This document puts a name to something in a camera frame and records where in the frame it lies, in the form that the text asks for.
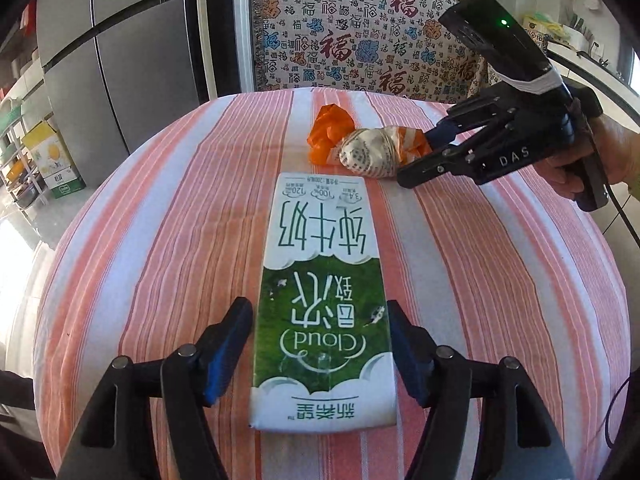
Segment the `person right hand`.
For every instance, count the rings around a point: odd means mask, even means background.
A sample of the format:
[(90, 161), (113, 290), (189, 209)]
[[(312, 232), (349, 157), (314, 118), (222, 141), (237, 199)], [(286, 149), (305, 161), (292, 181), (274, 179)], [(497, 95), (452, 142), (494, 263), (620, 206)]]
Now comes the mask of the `person right hand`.
[[(626, 183), (628, 192), (639, 198), (639, 135), (620, 125), (606, 115), (589, 121), (594, 145), (599, 153), (609, 184)], [(589, 141), (580, 142), (547, 159), (536, 162), (534, 168), (553, 191), (567, 198), (574, 198), (584, 190), (584, 184), (566, 166), (590, 155), (593, 146)]]

